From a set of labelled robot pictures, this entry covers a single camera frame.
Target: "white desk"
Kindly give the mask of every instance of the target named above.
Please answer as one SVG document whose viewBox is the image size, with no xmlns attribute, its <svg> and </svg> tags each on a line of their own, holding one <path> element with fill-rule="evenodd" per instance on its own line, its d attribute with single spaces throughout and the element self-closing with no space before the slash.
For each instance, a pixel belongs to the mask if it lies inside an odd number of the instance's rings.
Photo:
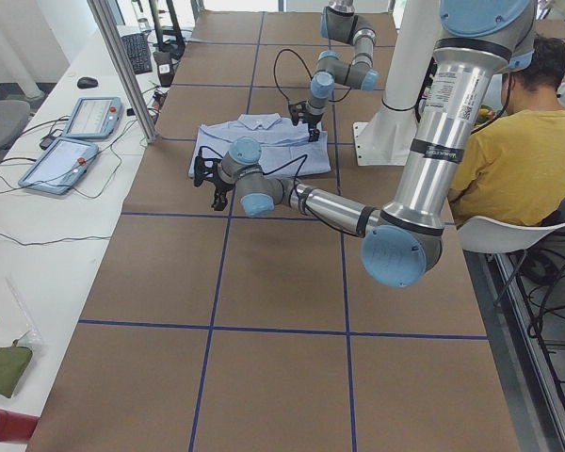
<svg viewBox="0 0 565 452">
<path fill-rule="evenodd" d="M 122 34 L 135 31 L 133 27 L 125 27 Z M 158 84 L 154 67 L 153 63 L 153 73 L 137 77 L 142 91 L 152 87 L 152 82 Z M 99 87 L 78 89 L 77 79 L 85 75 L 97 78 Z M 79 97 L 90 96 L 119 96 L 124 108 L 130 107 L 98 31 L 57 83 L 28 127 L 69 115 Z M 151 96 L 152 91 L 147 92 L 145 99 L 149 100 Z M 109 140 L 99 142 L 99 148 L 103 149 L 117 137 L 132 119 L 124 113 L 115 133 Z M 40 156 L 39 142 L 48 130 L 49 126 L 46 126 L 25 134 L 12 147 L 8 157 Z M 121 157 L 122 164 L 105 192 L 95 200 L 73 191 L 62 197 L 32 190 L 1 194 L 0 232 L 23 242 L 89 235 L 111 236 L 145 144 L 142 131 L 135 123 L 116 143 L 115 152 Z M 76 188 L 90 196 L 97 194 L 118 162 L 112 152 L 105 151 Z M 14 160 L 0 166 L 0 174 L 16 186 L 28 168 L 28 165 Z M 6 189 L 8 187 L 0 180 L 0 191 Z M 84 240 L 23 247 L 0 237 L 0 278 L 8 277 L 12 281 L 45 343 L 44 351 L 34 356 L 25 371 L 13 398 L 6 399 L 0 395 L 0 408 L 41 414 L 107 245 L 108 240 Z M 0 452 L 24 449 L 24 445 L 0 444 Z"/>
</svg>

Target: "table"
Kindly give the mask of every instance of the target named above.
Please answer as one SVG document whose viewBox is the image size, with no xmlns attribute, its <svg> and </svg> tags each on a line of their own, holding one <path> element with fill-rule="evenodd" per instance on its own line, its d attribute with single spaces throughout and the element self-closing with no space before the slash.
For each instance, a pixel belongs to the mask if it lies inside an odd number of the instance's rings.
<svg viewBox="0 0 565 452">
<path fill-rule="evenodd" d="M 402 168 L 358 167 L 351 124 L 379 108 L 396 30 L 369 20 L 379 91 L 329 106 L 333 171 L 304 182 L 381 205 Z M 285 114 L 280 49 L 347 59 L 318 23 L 198 20 L 30 452 L 519 450 L 447 208 L 440 263 L 392 289 L 365 274 L 360 240 L 291 211 L 247 218 L 237 200 L 213 212 L 211 189 L 186 177 L 201 123 Z M 279 79 L 305 98 L 299 64 Z"/>
<path fill-rule="evenodd" d="M 135 31 L 137 28 L 133 27 L 121 29 L 122 34 Z M 97 78 L 99 87 L 78 89 L 77 79 L 84 75 Z M 152 87 L 153 82 L 158 84 L 156 72 L 141 74 L 137 80 L 142 91 Z M 119 96 L 125 108 L 130 106 L 98 31 L 58 81 L 28 127 L 71 114 L 79 97 L 94 96 Z M 131 119 L 124 114 L 114 135 L 97 143 L 99 148 L 103 149 Z M 8 157 L 38 157 L 42 152 L 38 144 L 48 130 L 44 127 L 25 134 L 17 140 Z M 114 148 L 121 158 L 121 166 L 105 192 L 94 200 L 75 192 L 63 197 L 31 190 L 1 194 L 0 232 L 24 242 L 111 236 L 144 148 L 142 132 L 134 124 Z M 76 188 L 88 195 L 98 194 L 118 163 L 117 156 L 106 151 Z M 27 168 L 28 165 L 18 161 L 7 162 L 0 166 L 0 174 L 16 186 Z M 0 180 L 0 191 L 5 189 L 8 187 Z M 0 396 L 0 408 L 40 415 L 107 245 L 108 240 L 85 240 L 22 247 L 0 237 L 0 278 L 8 277 L 22 295 L 45 343 L 41 354 L 34 357 L 24 373 L 13 398 Z M 0 452 L 20 450 L 24 450 L 24 446 L 0 444 Z"/>
</svg>

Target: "computer mouse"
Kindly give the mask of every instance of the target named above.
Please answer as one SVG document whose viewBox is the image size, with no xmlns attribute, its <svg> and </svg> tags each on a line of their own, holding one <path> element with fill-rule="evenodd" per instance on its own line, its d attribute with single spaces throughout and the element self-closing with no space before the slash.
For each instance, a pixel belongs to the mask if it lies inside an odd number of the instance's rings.
<svg viewBox="0 0 565 452">
<path fill-rule="evenodd" d="M 80 89 L 96 88 L 98 87 L 98 80 L 92 77 L 81 77 L 77 81 L 77 87 Z"/>
</svg>

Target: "light blue shirt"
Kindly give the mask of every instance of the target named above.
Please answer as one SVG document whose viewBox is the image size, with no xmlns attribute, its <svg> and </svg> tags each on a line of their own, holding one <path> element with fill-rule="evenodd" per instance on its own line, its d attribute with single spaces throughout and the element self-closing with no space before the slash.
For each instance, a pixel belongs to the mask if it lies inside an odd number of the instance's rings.
<svg viewBox="0 0 565 452">
<path fill-rule="evenodd" d="M 259 163 L 264 172 L 272 171 L 305 154 L 308 157 L 301 167 L 299 176 L 331 170 L 327 153 L 327 132 L 320 132 L 318 141 L 309 142 L 307 124 L 301 123 L 295 126 L 290 119 L 281 118 L 278 113 L 274 113 L 241 115 L 236 121 L 200 126 L 188 175 L 193 177 L 195 156 L 201 146 L 209 146 L 224 155 L 230 145 L 241 137 L 251 137 L 262 145 L 262 158 Z M 208 149 L 203 149 L 202 155 L 204 158 L 219 158 Z M 273 173 L 271 177 L 293 177 L 300 163 L 299 160 Z"/>
</svg>

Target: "yellow t-shirt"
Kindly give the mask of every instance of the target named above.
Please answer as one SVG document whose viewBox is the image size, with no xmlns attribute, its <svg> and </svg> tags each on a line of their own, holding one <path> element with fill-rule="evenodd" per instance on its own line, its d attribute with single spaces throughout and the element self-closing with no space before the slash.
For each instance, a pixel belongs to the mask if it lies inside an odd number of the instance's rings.
<svg viewBox="0 0 565 452">
<path fill-rule="evenodd" d="M 536 226 L 565 198 L 565 110 L 524 110 L 474 134 L 452 183 L 457 226 L 483 215 Z"/>
</svg>

